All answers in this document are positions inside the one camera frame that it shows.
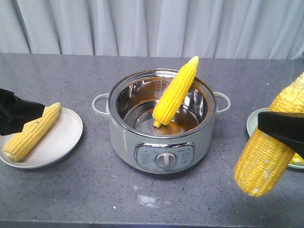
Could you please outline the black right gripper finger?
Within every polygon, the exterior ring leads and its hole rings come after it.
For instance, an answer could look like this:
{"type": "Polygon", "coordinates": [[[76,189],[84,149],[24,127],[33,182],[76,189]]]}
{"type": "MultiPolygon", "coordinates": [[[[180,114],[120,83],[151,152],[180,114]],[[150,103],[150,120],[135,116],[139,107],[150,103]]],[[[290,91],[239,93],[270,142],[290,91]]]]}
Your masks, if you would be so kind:
{"type": "Polygon", "coordinates": [[[258,129],[304,156],[304,114],[260,112],[258,129]]]}

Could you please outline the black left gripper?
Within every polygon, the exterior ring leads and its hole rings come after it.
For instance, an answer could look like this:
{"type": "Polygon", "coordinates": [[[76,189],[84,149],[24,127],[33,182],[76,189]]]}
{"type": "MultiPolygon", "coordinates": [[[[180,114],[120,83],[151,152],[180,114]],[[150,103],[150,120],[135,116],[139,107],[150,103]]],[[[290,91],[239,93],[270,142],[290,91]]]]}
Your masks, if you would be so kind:
{"type": "Polygon", "coordinates": [[[45,106],[43,104],[23,100],[13,92],[0,90],[0,134],[1,136],[20,133],[24,124],[40,118],[45,106]]]}

